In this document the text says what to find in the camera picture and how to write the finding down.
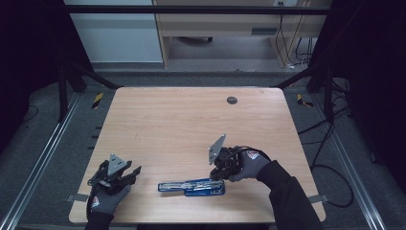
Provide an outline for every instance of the wooden table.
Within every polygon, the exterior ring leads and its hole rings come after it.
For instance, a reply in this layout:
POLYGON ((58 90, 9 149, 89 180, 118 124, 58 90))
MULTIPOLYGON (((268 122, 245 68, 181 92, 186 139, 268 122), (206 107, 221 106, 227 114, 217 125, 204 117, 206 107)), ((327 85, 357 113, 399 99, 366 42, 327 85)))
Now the wooden table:
MULTIPOLYGON (((208 147, 222 133, 224 147, 249 146, 266 152, 296 176, 308 196, 317 195, 284 94, 256 87, 124 87, 117 90, 90 159, 79 194, 111 153, 143 166, 114 221, 134 223, 274 222, 269 189, 256 179, 231 183, 226 194, 186 197, 159 193, 163 181, 209 177, 208 147), (237 103, 227 102, 236 97, 237 103)), ((321 203, 313 204, 320 218, 321 203)), ((75 201, 72 222, 86 222, 86 203, 75 201)))

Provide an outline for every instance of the metal part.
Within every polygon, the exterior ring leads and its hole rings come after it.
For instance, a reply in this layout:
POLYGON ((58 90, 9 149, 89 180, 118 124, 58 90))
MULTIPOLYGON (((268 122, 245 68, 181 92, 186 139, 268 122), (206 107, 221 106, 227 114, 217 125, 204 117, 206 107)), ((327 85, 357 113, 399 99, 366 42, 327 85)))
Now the metal part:
POLYGON ((110 162, 108 164, 107 175, 110 176, 127 166, 127 163, 114 153, 110 154, 110 162))
POLYGON ((224 180, 203 178, 197 180, 163 182, 158 184, 159 192, 184 191, 185 196, 218 196, 224 195, 224 180))
POLYGON ((89 195, 75 194, 66 196, 65 200, 68 202, 74 202, 75 200, 86 202, 89 195))
POLYGON ((230 175, 241 172, 241 153, 246 148, 221 148, 220 153, 214 159, 215 168, 210 172, 210 179, 228 179, 230 175))
MULTIPOLYGON (((320 99, 318 99, 317 97, 313 97, 313 101, 315 102, 315 105, 318 108, 322 118, 325 118, 323 109, 321 108, 322 102, 320 102, 320 99)), ((386 229, 381 216, 376 210, 376 207, 373 204, 373 201, 367 189, 365 188, 365 185, 362 182, 361 177, 358 174, 358 171, 352 165, 352 162, 349 156, 347 155, 346 149, 341 143, 340 137, 338 136, 337 132, 335 132, 335 130, 333 130, 331 133, 331 139, 333 142, 335 152, 337 153, 338 160, 341 166, 343 167, 343 171, 346 174, 351 187, 354 190, 356 200, 358 201, 359 207, 364 213, 368 225, 373 230, 386 229)))
POLYGON ((31 174, 27 178, 23 188, 21 189, 20 193, 18 194, 17 199, 14 201, 14 204, 10 208, 10 210, 4 215, 3 219, 0 222, 0 229, 2 230, 12 230, 17 225, 18 221, 20 220, 25 208, 27 207, 28 203, 30 202, 31 197, 33 196, 34 190, 39 183, 39 180, 44 174, 48 163, 50 162, 55 149, 65 132, 66 127, 68 127, 69 122, 75 110, 78 106, 78 101, 81 98, 80 93, 74 93, 73 98, 69 104, 69 111, 66 114, 65 118, 62 122, 56 125, 54 133, 51 135, 45 149, 42 151, 41 155, 39 156, 36 164, 31 171, 31 174))
POLYGON ((226 134, 222 134, 220 138, 209 148, 209 165, 212 165, 215 159, 220 154, 221 148, 223 147, 224 140, 226 139, 226 134))
POLYGON ((308 197, 310 203, 327 202, 329 198, 327 195, 312 195, 308 197))

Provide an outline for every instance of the black pole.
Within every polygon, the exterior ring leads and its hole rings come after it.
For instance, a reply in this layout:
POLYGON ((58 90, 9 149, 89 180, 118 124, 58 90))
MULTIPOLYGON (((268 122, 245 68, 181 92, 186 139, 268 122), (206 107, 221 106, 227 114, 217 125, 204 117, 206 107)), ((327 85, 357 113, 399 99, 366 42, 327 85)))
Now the black pole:
POLYGON ((46 13, 202 13, 202 14, 285 14, 330 15, 345 9, 322 7, 241 7, 241 6, 103 6, 66 5, 43 6, 46 13))
POLYGON ((332 73, 327 69, 326 81, 325 81, 325 115, 329 123, 334 121, 334 113, 332 109, 332 73))
POLYGON ((68 112, 68 98, 66 92, 66 79, 63 64, 57 73, 57 82, 59 87, 59 122, 63 121, 66 113, 68 112))
POLYGON ((72 63, 70 63, 70 66, 74 70, 79 71, 81 74, 83 74, 83 75, 85 75, 85 76, 87 76, 87 77, 89 77, 89 78, 91 78, 91 79, 93 79, 93 80, 107 86, 110 89, 118 89, 118 88, 123 87, 122 85, 115 84, 115 83, 113 83, 113 82, 111 82, 109 80, 106 80, 106 79, 102 78, 101 76, 99 76, 95 72, 87 70, 87 69, 81 67, 80 65, 78 65, 76 63, 72 62, 72 63))

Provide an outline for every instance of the round hole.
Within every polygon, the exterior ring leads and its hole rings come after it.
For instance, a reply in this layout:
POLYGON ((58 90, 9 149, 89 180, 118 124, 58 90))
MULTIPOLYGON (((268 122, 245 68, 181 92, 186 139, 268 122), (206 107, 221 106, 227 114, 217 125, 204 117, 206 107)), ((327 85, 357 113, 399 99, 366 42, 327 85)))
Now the round hole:
POLYGON ((237 98, 236 97, 228 97, 227 98, 227 103, 236 104, 237 103, 237 98))

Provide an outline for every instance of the metal bracket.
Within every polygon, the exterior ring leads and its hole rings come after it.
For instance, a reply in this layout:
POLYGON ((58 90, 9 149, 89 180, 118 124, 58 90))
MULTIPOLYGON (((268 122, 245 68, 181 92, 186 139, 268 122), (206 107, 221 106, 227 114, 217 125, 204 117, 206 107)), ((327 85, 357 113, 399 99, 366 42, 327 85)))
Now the metal bracket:
POLYGON ((222 134, 220 138, 218 138, 218 140, 209 148, 209 165, 212 165, 215 159, 220 154, 225 139, 226 134, 222 134))
POLYGON ((308 197, 310 203, 327 202, 329 198, 327 195, 312 195, 308 197))
POLYGON ((86 202, 89 195, 75 194, 66 196, 65 200, 68 202, 81 201, 86 202))
POLYGON ((108 171, 107 175, 110 176, 122 168, 124 168, 127 165, 127 163, 122 160, 120 157, 116 156, 114 153, 110 154, 110 162, 108 164, 108 171))

